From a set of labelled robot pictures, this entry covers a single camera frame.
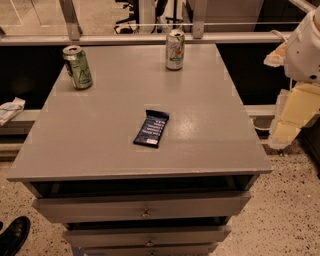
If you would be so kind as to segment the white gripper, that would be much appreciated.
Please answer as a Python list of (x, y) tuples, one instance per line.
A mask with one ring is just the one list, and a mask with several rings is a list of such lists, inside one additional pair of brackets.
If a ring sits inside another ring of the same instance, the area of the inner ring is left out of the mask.
[(290, 90), (281, 90), (271, 122), (268, 145), (282, 150), (320, 110), (320, 7), (310, 11), (288, 41), (268, 54), (263, 63), (284, 65), (285, 75), (298, 82)]

